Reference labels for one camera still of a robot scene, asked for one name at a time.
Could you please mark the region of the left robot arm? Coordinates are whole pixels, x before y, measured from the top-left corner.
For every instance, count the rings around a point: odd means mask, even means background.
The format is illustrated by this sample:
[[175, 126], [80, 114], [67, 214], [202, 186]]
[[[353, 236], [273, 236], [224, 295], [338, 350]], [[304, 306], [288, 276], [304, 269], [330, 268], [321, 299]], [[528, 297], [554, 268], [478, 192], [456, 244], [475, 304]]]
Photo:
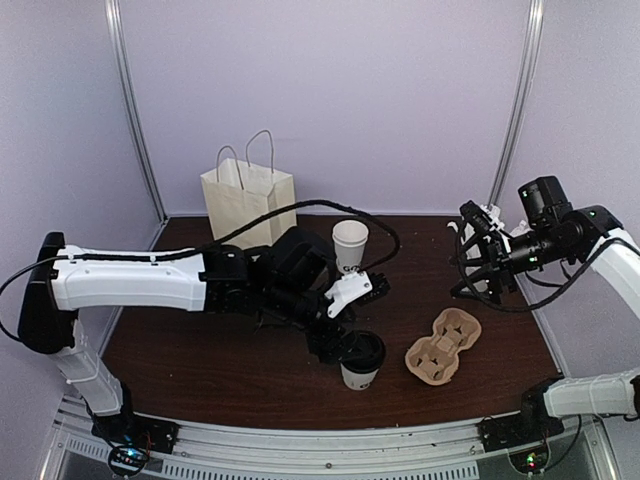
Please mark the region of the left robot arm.
[[342, 361], [357, 335], [337, 303], [344, 280], [335, 253], [318, 235], [292, 227], [273, 245], [241, 249], [216, 241], [174, 252], [108, 252], [45, 237], [37, 261], [9, 277], [29, 277], [11, 340], [55, 359], [81, 394], [94, 432], [137, 442], [145, 421], [130, 389], [84, 337], [79, 312], [88, 307], [162, 307], [186, 312], [270, 316], [300, 328], [323, 363]]

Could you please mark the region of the white paper bag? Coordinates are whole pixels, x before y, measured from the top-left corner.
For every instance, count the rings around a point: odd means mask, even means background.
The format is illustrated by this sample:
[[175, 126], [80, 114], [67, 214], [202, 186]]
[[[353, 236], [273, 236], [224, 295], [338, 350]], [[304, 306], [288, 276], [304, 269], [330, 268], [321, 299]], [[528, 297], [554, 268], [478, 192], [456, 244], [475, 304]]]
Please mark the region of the white paper bag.
[[[270, 164], [261, 166], [249, 159], [249, 146], [261, 134], [270, 143]], [[221, 160], [225, 149], [232, 156]], [[271, 132], [263, 129], [245, 145], [245, 158], [239, 158], [230, 145], [221, 147], [216, 166], [200, 175], [211, 231], [215, 240], [278, 208], [296, 202], [294, 177], [275, 168], [275, 145]], [[264, 220], [239, 236], [226, 240], [241, 249], [271, 246], [289, 228], [297, 226], [295, 209]]]

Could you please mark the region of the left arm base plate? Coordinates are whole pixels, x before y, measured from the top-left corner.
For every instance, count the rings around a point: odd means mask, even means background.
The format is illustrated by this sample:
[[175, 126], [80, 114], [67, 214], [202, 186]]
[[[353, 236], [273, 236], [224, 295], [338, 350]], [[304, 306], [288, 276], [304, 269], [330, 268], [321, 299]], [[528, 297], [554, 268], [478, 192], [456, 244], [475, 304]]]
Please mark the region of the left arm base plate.
[[93, 416], [91, 433], [109, 446], [107, 465], [119, 477], [140, 474], [151, 462], [153, 453], [171, 454], [179, 425], [167, 420], [134, 414]]

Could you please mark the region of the white paper cup stack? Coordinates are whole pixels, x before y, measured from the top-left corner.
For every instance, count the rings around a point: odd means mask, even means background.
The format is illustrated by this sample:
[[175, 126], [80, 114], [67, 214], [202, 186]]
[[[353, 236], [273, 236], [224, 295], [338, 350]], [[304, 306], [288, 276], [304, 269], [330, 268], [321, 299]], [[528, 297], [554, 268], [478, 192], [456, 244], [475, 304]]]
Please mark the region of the white paper cup stack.
[[361, 268], [368, 236], [368, 227], [360, 221], [343, 220], [333, 227], [336, 265], [341, 274], [352, 273]]

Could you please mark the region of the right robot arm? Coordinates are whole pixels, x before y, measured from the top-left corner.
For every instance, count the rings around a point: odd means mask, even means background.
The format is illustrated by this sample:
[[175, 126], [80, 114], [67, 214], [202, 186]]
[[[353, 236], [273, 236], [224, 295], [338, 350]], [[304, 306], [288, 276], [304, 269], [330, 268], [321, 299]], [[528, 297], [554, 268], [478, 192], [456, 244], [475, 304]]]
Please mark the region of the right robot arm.
[[[503, 313], [543, 309], [565, 296], [587, 275], [599, 276], [632, 314], [639, 312], [639, 245], [623, 223], [602, 205], [576, 208], [555, 176], [538, 177], [518, 190], [525, 213], [521, 233], [507, 232], [497, 210], [467, 201], [459, 208], [453, 262], [460, 279], [450, 293], [474, 299]], [[547, 297], [508, 306], [502, 296], [516, 279], [551, 264], [574, 272]], [[512, 430], [519, 440], [535, 440], [564, 417], [639, 418], [639, 369], [560, 377], [524, 393]]]

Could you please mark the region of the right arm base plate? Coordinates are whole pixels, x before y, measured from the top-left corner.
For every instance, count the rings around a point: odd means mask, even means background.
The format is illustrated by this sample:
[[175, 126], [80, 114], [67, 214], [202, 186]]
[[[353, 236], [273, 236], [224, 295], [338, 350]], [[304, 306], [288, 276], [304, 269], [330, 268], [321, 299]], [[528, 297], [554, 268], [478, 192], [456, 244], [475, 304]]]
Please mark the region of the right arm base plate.
[[505, 450], [511, 467], [528, 477], [542, 474], [550, 466], [549, 441], [565, 430], [561, 420], [538, 422], [521, 413], [484, 417], [477, 428], [485, 452]]

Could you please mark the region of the cardboard cup carrier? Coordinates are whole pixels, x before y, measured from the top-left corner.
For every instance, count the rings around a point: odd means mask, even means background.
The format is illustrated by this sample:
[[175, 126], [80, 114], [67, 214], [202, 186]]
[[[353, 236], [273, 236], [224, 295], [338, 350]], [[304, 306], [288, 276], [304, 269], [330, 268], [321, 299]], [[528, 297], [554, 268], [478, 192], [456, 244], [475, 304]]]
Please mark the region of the cardboard cup carrier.
[[459, 369], [460, 353], [469, 350], [481, 333], [482, 326], [473, 315], [446, 308], [432, 323], [432, 334], [417, 339], [407, 350], [405, 366], [427, 385], [445, 385]]

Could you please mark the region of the black cup lid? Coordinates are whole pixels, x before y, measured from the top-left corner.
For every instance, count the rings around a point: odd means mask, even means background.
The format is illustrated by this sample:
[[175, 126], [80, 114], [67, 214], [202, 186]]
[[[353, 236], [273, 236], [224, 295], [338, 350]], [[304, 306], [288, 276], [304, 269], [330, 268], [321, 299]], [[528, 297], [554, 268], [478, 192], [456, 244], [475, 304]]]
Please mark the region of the black cup lid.
[[373, 332], [355, 330], [348, 334], [352, 343], [342, 356], [340, 364], [347, 370], [365, 374], [378, 370], [386, 358], [386, 346], [381, 337]]

